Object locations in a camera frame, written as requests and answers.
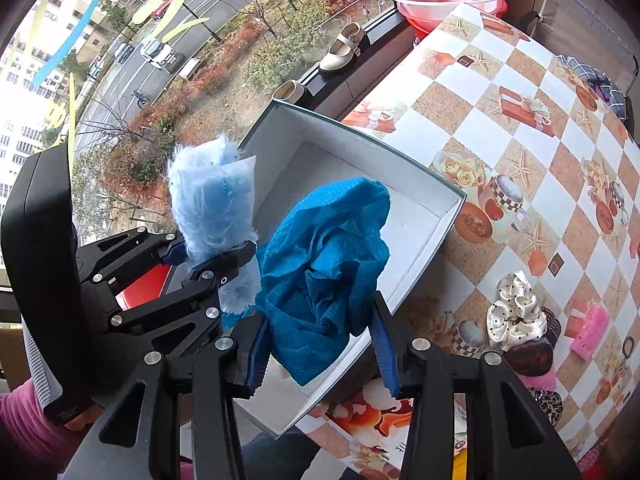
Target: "window sill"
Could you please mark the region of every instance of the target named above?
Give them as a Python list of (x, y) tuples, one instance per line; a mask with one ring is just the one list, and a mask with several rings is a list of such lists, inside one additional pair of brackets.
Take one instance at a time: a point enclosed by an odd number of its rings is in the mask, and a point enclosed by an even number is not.
[(370, 45), (356, 58), (354, 65), (345, 73), (339, 75), (325, 75), (318, 70), (318, 63), (313, 66), (300, 82), (310, 93), (311, 99), (305, 108), (315, 110), (342, 83), (347, 81), (369, 59), (382, 50), (398, 34), (411, 27), (404, 16), (397, 9), (389, 9), (385, 14), (375, 19), (365, 27)]

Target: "shoe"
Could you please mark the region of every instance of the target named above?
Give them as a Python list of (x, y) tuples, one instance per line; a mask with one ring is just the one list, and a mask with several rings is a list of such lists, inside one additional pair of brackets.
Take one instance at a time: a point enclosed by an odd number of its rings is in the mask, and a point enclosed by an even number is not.
[(335, 41), (329, 47), (329, 52), (320, 60), (321, 72), (338, 72), (360, 55), (360, 47), (369, 44), (364, 29), (355, 22), (347, 23)]
[(273, 99), (279, 99), (280, 101), (286, 101), (289, 104), (296, 104), (306, 92), (304, 85), (299, 82), (289, 79), (281, 84), (271, 96)]

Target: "blue gripper pad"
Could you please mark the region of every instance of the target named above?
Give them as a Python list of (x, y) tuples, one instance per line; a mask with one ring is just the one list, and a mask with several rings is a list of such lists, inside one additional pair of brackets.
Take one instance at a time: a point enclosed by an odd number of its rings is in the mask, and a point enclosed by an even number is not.
[(386, 332), (380, 313), (374, 308), (373, 316), (369, 324), (369, 335), (376, 353), (380, 376), (391, 395), (398, 398), (400, 395), (400, 382), (398, 380), (398, 365), (396, 355)]

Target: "patterned tablecloth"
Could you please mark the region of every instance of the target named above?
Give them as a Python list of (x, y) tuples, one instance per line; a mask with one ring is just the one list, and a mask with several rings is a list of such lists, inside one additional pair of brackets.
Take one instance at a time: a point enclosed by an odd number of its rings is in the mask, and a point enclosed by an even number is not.
[[(640, 381), (640, 150), (624, 126), (554, 54), (465, 4), (343, 122), (467, 194), (402, 306), (421, 335), (479, 355), (490, 348), (486, 313), (498, 280), (524, 271), (560, 325), (553, 369), (533, 383), (560, 394), (556, 430), (579, 460)], [(570, 345), (590, 302), (609, 322), (584, 360)], [(396, 478), (394, 450), (372, 432), (405, 428), (410, 406), (383, 397), (370, 384), (332, 418), (318, 408), (300, 428), (367, 478)]]

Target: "white cardboard box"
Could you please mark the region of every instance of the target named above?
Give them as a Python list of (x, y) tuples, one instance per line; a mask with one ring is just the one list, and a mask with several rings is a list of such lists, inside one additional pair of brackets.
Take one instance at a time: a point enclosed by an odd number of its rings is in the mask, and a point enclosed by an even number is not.
[[(311, 191), (364, 176), (382, 182), (391, 208), (382, 228), (389, 260), (378, 290), (394, 313), (449, 233), (465, 195), (412, 158), (360, 131), (319, 114), (272, 101), (240, 146), (257, 155), (254, 227), (258, 246), (269, 241), (291, 209)], [(264, 430), (280, 435), (310, 410), (370, 343), (351, 337), (334, 364), (305, 386), (270, 362), (250, 400), (236, 402)]]

